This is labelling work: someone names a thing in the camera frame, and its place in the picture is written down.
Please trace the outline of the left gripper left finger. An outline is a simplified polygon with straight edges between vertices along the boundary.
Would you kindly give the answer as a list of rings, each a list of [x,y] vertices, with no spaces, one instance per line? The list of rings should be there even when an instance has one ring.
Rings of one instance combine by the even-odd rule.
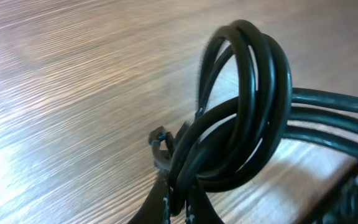
[[[170,224],[170,189],[166,177],[157,177],[152,190],[128,224]]]

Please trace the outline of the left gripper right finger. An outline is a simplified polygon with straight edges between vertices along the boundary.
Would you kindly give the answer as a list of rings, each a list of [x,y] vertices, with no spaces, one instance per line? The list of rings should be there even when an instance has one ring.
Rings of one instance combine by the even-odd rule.
[[[224,224],[200,186],[191,186],[188,190],[186,224]]]

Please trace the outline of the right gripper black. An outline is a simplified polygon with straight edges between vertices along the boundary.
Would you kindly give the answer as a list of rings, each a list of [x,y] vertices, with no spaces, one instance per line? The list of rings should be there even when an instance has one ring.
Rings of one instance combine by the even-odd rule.
[[[358,223],[358,163],[339,179],[339,182],[307,215],[300,219],[300,223]]]

